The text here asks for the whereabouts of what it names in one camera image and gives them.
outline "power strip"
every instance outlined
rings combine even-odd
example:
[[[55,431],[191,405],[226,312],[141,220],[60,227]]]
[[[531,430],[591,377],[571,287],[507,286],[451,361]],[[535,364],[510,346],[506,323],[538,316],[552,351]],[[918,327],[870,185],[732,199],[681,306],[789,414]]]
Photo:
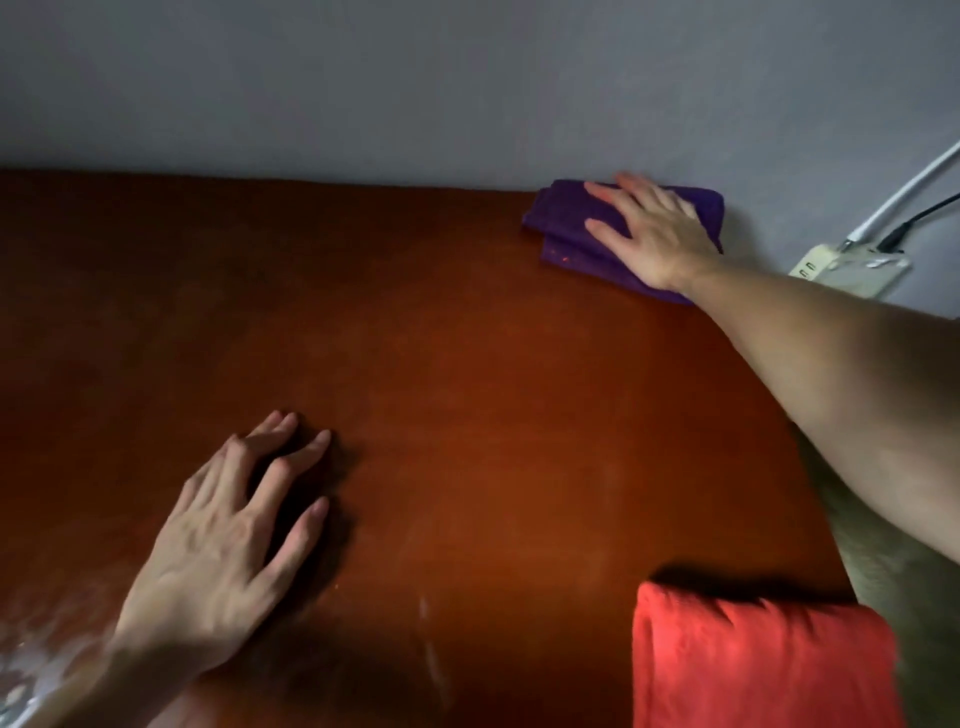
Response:
[[[903,253],[877,253],[866,246],[840,253],[829,245],[818,245],[804,255],[790,275],[862,299],[874,299],[910,270],[911,265],[910,258]]]

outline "white wall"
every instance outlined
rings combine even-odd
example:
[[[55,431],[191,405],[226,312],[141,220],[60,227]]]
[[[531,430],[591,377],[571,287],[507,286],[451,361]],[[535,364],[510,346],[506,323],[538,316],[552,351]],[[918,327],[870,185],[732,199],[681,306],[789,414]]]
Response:
[[[5,0],[0,164],[713,186],[738,255],[836,241],[960,137],[956,0]],[[960,190],[960,164],[908,208]],[[960,316],[960,209],[891,300]]]

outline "brown tabletop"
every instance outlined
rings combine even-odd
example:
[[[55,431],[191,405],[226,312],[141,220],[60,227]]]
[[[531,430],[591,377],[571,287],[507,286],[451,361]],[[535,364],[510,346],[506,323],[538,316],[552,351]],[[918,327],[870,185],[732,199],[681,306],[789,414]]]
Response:
[[[95,648],[183,480],[273,408],[337,432],[301,488],[338,508],[159,724],[627,726],[652,574],[849,597],[723,334],[539,263],[532,199],[0,174],[8,669],[42,692]]]

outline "red towel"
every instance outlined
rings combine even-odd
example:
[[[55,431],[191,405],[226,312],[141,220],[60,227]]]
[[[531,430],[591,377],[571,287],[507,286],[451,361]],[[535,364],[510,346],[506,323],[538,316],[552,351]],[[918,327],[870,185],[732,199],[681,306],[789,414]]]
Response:
[[[867,607],[735,604],[643,584],[634,728],[902,728],[896,657]]]

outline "fingernail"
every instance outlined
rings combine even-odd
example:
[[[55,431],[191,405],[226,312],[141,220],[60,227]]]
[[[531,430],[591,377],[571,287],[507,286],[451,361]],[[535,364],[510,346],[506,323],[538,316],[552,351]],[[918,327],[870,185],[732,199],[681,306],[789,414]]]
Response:
[[[326,499],[326,496],[318,498],[313,502],[313,505],[310,506],[310,517],[314,519],[321,519],[326,515],[326,509],[329,507],[329,501]]]

